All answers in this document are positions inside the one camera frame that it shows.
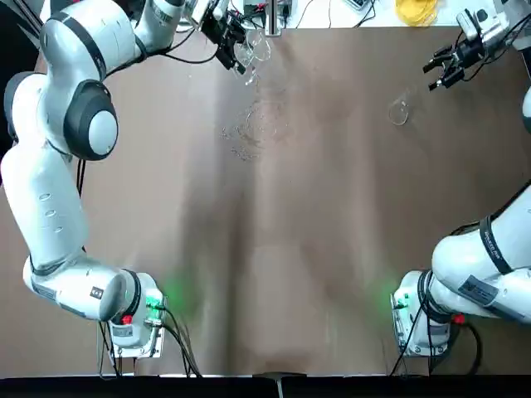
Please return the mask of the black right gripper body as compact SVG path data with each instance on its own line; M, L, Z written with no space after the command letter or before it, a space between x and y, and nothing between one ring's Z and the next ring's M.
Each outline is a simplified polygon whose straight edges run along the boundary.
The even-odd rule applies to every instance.
M482 61L485 56L485 47L480 39L469 41L464 39L453 46L452 66L468 69Z

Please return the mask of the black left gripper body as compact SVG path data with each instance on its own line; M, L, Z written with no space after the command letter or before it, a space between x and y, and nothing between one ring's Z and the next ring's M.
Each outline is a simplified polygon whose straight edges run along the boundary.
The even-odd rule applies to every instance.
M207 14L202 21L202 33L208 40L219 47L229 47L232 44L231 39L231 22L232 17L225 15L217 20L213 14Z

